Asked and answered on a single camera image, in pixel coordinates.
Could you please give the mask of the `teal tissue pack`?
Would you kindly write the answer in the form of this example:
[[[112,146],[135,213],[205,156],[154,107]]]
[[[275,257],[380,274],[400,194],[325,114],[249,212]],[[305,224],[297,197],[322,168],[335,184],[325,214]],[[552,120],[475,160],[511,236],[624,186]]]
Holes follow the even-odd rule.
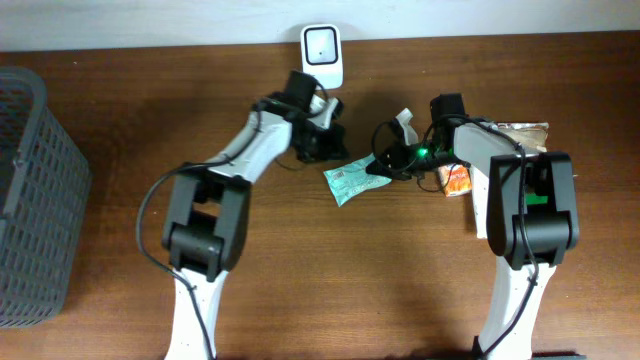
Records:
[[[387,177],[366,172],[366,167],[374,162],[374,155],[369,154],[362,159],[324,172],[329,189],[339,207],[365,191],[391,183]]]

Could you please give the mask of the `small orange packet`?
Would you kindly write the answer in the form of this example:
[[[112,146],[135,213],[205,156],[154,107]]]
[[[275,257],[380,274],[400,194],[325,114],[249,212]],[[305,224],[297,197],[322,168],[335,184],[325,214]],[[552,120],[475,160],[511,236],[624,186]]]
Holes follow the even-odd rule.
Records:
[[[438,175],[446,197],[456,197],[472,190],[469,170],[463,165],[452,164],[438,168]]]

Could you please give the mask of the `beige snack bag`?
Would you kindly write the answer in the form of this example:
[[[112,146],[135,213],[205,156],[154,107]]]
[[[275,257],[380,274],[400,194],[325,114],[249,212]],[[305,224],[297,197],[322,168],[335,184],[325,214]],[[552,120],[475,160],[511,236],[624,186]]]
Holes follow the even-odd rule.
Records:
[[[513,147],[514,143],[520,143],[528,153],[533,151],[546,152],[546,140],[549,132],[549,124],[544,123],[490,123],[489,127],[503,133],[500,139],[510,138],[507,143]]]

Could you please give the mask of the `white cream tube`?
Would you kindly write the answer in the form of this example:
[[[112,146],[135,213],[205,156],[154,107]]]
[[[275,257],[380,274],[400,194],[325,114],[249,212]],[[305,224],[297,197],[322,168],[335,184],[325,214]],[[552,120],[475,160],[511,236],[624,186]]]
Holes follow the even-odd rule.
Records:
[[[476,236],[478,239],[486,239],[489,179],[475,167],[470,168],[470,179]]]

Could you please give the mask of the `green lid jar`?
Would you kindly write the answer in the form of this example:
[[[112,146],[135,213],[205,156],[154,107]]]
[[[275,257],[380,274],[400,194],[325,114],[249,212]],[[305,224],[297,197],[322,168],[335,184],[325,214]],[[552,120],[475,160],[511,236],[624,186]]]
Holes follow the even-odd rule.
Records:
[[[528,206],[545,205],[548,203],[548,197],[543,195],[527,194],[525,196],[525,202]]]

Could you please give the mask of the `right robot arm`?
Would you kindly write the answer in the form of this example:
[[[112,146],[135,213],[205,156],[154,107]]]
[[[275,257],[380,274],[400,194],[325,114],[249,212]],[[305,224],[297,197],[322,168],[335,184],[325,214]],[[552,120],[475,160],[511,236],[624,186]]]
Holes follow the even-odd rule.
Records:
[[[465,165],[488,180],[485,229],[496,259],[487,319],[473,359],[531,359],[532,336],[546,287],[579,239],[572,160],[505,133],[486,117],[469,115],[461,94],[430,102],[423,135],[403,110],[379,124],[396,137],[373,154],[366,171],[406,181],[445,165]]]

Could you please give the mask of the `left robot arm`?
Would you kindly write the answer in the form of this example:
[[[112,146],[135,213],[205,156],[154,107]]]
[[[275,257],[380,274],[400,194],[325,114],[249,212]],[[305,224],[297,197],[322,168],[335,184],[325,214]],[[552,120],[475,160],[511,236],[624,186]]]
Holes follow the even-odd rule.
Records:
[[[239,134],[205,163],[175,172],[162,245],[176,277],[169,359],[213,359],[222,290],[247,238],[252,188],[294,149],[304,163],[342,160],[343,102],[313,76],[291,71],[286,86],[256,101]]]

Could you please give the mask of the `white barcode scanner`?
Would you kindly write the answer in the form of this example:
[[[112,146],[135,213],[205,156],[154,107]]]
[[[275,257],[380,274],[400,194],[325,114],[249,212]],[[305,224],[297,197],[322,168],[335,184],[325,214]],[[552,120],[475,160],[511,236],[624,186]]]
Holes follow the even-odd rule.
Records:
[[[333,24],[307,25],[300,31],[302,71],[314,76],[327,90],[344,80],[341,34]]]

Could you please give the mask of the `grey plastic mesh basket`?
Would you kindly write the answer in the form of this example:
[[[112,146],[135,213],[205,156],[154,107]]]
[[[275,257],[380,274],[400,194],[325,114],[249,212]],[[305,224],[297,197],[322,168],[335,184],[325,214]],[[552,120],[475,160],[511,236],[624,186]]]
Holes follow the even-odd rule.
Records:
[[[47,106],[43,80],[1,69],[1,325],[64,306],[91,188],[89,163]]]

